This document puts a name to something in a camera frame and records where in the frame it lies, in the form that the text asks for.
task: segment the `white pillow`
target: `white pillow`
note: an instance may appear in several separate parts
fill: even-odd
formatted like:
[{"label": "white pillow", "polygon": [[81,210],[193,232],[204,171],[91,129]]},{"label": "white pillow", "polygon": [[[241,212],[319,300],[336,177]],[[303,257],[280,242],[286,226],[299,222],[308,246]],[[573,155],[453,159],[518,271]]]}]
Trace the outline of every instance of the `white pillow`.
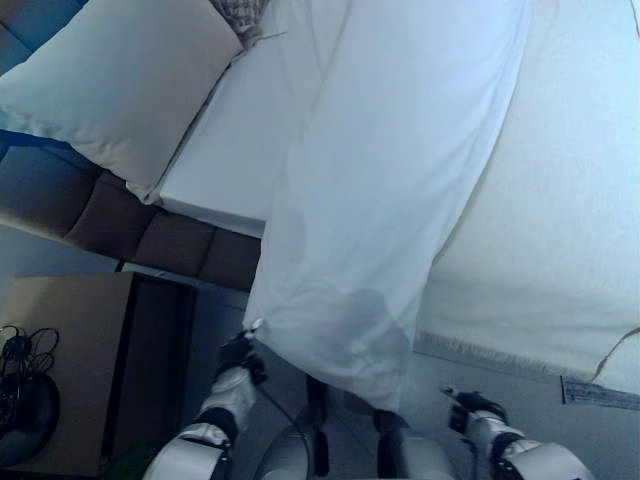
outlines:
[{"label": "white pillow", "polygon": [[0,77],[0,128],[68,142],[150,202],[241,48],[209,0],[91,0]]}]

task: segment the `wooden nightstand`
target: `wooden nightstand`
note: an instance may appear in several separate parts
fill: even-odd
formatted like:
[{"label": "wooden nightstand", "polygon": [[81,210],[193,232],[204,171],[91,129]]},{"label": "wooden nightstand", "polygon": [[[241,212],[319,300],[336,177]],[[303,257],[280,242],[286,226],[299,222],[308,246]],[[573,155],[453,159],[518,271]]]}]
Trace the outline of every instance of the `wooden nightstand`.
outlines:
[{"label": "wooden nightstand", "polygon": [[180,426],[195,289],[140,274],[17,278],[0,325],[60,332],[49,375],[60,420],[14,467],[97,476],[111,458]]}]

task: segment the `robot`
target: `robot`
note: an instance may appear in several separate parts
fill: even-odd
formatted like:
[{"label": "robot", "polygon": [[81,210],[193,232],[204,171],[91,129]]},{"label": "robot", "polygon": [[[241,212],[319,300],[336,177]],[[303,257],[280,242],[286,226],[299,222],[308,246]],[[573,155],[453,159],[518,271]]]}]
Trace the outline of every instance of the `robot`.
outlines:
[{"label": "robot", "polygon": [[[199,415],[165,445],[144,480],[229,478],[234,442],[247,429],[256,390],[266,380],[252,338],[253,332],[243,332],[221,348],[222,366]],[[326,419],[323,384],[309,378],[307,392],[309,403],[272,442],[254,480],[311,480],[326,475],[328,445],[320,429]],[[595,480],[565,447],[528,439],[509,426],[499,404],[478,392],[447,387],[443,393],[454,402],[449,426],[469,444],[475,472],[484,464],[495,480]],[[460,480],[442,448],[412,430],[399,415],[376,411],[374,423],[380,433],[379,478]]]}]

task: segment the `headboard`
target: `headboard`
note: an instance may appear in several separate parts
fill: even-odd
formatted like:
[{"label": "headboard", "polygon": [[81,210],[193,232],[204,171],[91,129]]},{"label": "headboard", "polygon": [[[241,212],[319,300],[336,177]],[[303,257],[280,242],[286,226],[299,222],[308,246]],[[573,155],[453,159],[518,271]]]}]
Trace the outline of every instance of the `headboard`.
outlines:
[{"label": "headboard", "polygon": [[[1,0],[0,74],[87,0]],[[248,291],[259,240],[143,205],[67,144],[0,134],[0,222],[85,250]]]}]

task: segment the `white sheet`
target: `white sheet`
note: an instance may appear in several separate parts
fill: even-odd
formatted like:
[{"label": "white sheet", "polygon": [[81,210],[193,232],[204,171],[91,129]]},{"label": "white sheet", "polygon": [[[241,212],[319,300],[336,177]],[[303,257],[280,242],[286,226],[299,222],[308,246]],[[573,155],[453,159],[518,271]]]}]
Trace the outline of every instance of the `white sheet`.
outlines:
[{"label": "white sheet", "polygon": [[245,325],[327,383],[398,407],[431,261],[513,91],[526,2],[354,0],[263,237]]},{"label": "white sheet", "polygon": [[262,236],[287,151],[317,96],[346,0],[271,0],[266,38],[225,74],[160,189],[164,208]]},{"label": "white sheet", "polygon": [[[626,0],[533,2],[503,131],[417,340],[591,379],[640,326],[639,40]],[[640,341],[597,379],[640,393]]]}]

